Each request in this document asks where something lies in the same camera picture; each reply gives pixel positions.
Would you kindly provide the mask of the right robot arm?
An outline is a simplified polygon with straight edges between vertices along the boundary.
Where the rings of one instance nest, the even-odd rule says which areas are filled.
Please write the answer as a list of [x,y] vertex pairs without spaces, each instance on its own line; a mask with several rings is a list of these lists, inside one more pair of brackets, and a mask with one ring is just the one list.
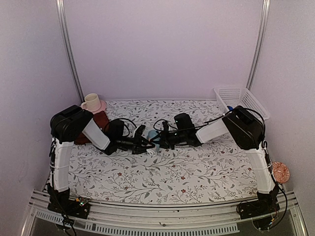
[[265,121],[259,112],[239,105],[201,126],[194,126],[190,116],[184,113],[175,116],[174,120],[177,130],[170,131],[167,122],[162,123],[163,129],[155,142],[160,148],[173,149],[179,144],[198,147],[229,134],[236,145],[245,151],[256,177],[258,200],[254,210],[258,214],[265,214],[273,207],[277,202],[279,186],[273,176],[272,161],[267,151]]

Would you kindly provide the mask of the blue patterned towel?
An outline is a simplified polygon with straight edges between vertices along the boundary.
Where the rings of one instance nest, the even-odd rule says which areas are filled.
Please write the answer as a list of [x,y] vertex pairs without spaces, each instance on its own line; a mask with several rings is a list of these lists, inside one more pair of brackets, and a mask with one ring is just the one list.
[[147,140],[155,145],[155,147],[147,149],[147,154],[156,156],[160,148],[160,135],[157,130],[150,130],[147,134]]

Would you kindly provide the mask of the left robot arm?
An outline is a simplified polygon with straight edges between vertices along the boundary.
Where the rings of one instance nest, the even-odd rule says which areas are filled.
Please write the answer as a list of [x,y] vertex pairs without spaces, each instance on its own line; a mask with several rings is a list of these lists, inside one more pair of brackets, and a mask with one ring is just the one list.
[[69,199],[68,169],[70,153],[80,134],[100,151],[111,155],[120,150],[142,154],[155,148],[155,144],[142,136],[145,126],[137,126],[132,137],[124,136],[124,118],[114,119],[101,129],[92,112],[72,105],[55,114],[50,121],[52,143],[50,150],[50,182],[48,192],[56,208],[70,213],[73,202]]

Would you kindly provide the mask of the dark red towel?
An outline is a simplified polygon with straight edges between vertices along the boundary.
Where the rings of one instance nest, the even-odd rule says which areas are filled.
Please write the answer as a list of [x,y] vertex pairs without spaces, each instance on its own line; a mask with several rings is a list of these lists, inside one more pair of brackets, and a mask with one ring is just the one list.
[[[109,123],[109,119],[104,111],[95,113],[93,120],[102,131],[105,129],[105,126]],[[75,145],[84,145],[88,143],[91,143],[91,141],[83,133],[80,133],[80,135],[74,141]]]

